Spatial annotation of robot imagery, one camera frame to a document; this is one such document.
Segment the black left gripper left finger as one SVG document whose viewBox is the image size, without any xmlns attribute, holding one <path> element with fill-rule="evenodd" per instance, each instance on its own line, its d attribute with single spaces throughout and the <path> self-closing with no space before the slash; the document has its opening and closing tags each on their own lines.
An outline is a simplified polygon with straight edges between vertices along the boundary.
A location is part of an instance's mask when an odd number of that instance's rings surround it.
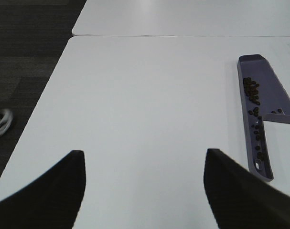
<svg viewBox="0 0 290 229">
<path fill-rule="evenodd" d="M 85 155 L 73 150 L 0 201 L 0 229 L 71 229 L 86 188 Z"/>
</svg>

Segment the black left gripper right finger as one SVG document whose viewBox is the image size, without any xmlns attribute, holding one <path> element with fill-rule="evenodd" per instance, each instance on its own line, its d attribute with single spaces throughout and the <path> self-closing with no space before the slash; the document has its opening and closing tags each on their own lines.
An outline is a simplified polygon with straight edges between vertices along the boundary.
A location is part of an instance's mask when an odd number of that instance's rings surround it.
<svg viewBox="0 0 290 229">
<path fill-rule="evenodd" d="M 204 188 L 220 229 L 290 229 L 290 197 L 220 149 L 208 149 Z"/>
</svg>

